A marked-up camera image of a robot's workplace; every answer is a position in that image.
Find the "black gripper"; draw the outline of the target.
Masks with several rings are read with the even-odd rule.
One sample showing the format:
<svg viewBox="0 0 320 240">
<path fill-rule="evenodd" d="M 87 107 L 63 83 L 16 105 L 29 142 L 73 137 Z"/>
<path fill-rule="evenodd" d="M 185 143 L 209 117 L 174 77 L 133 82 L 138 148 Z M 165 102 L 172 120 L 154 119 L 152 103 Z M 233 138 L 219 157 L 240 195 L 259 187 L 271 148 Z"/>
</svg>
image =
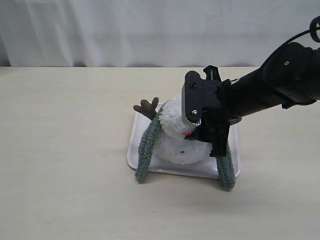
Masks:
<svg viewBox="0 0 320 240">
<path fill-rule="evenodd" d="M 232 122 L 237 122 L 227 108 L 226 92 L 231 85 L 229 79 L 225 81 L 206 79 L 202 82 L 201 125 L 184 139 L 211 143 L 210 157 L 218 158 L 227 155 L 229 129 Z"/>
</svg>

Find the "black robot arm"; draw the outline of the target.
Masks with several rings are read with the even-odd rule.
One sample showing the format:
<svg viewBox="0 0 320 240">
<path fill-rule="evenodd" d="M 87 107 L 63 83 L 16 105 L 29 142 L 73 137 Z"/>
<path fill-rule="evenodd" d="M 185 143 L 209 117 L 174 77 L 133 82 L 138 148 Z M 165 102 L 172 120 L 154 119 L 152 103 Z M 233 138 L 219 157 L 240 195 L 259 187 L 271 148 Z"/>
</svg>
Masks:
<svg viewBox="0 0 320 240">
<path fill-rule="evenodd" d="M 210 143 L 211 157 L 226 156 L 230 127 L 244 117 L 275 106 L 308 106 L 320 99 L 320 51 L 297 42 L 237 79 L 221 80 L 213 65 L 203 71 L 205 78 L 193 70 L 186 73 L 181 114 L 193 128 L 185 138 Z"/>
</svg>

